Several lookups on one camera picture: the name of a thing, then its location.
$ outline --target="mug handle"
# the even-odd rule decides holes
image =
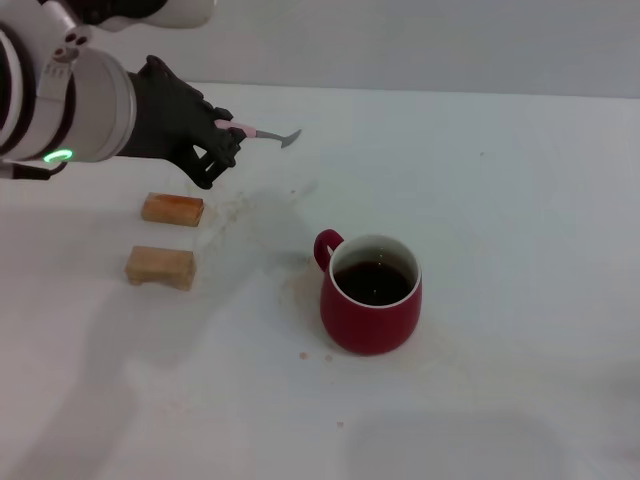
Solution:
[[[316,242],[313,245],[313,256],[316,257],[316,262],[318,262],[318,266],[323,272],[331,261],[329,249],[335,251],[342,242],[344,242],[344,238],[335,230],[325,230],[316,237]]]

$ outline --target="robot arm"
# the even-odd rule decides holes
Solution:
[[[45,180],[52,174],[13,162],[100,162],[123,155],[166,159],[209,189],[235,166],[245,134],[215,126],[232,118],[228,111],[214,108],[157,57],[148,57],[138,73],[126,72],[91,49],[90,27],[79,20],[138,19],[174,1],[5,0],[0,158],[12,163],[0,163],[0,178]],[[200,158],[195,146],[206,154]]]
[[[209,21],[217,0],[67,0],[82,23],[120,30],[143,21],[164,28],[195,28]]]

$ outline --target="white wall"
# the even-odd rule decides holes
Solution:
[[[97,43],[198,81],[640,97],[638,0],[220,0]]]

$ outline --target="coffee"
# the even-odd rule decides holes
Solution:
[[[405,298],[412,283],[394,267],[381,262],[361,262],[335,274],[340,290],[356,302],[383,306]]]

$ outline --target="mug rim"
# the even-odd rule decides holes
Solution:
[[[345,247],[349,243],[355,242],[356,240],[362,240],[364,238],[384,238],[384,239],[387,239],[387,240],[392,240],[394,242],[397,242],[401,246],[403,246],[407,250],[407,252],[409,252],[409,254],[411,255],[411,258],[413,259],[414,263],[416,264],[416,267],[418,269],[418,275],[416,277],[415,284],[413,285],[413,288],[411,289],[411,291],[405,297],[403,297],[402,299],[398,300],[397,302],[390,303],[388,305],[368,305],[366,303],[362,303],[362,302],[358,302],[357,300],[354,300],[349,295],[344,293],[342,291],[342,289],[338,286],[338,284],[336,282],[336,279],[335,279],[335,275],[333,273],[333,264],[334,264],[334,260],[335,260],[335,258],[337,256],[337,254],[340,252],[340,250],[343,247]],[[413,295],[416,293],[416,290],[418,289],[418,286],[422,283],[422,268],[420,267],[420,262],[418,262],[418,259],[416,258],[415,254],[413,253],[413,250],[411,250],[409,247],[407,247],[403,242],[401,242],[397,238],[390,237],[389,235],[380,235],[380,234],[361,235],[359,237],[343,241],[340,245],[338,245],[338,248],[336,248],[333,251],[333,253],[331,254],[331,259],[329,260],[329,266],[328,266],[327,270],[329,272],[329,277],[331,278],[331,283],[333,284],[335,289],[338,292],[340,292],[340,295],[342,295],[344,298],[346,298],[347,300],[349,300],[351,303],[353,303],[355,305],[358,305],[358,306],[364,307],[364,308],[371,308],[371,309],[374,309],[374,310],[384,310],[386,308],[393,308],[393,307],[397,307],[398,305],[402,305],[404,302],[406,302],[411,297],[413,297]]]

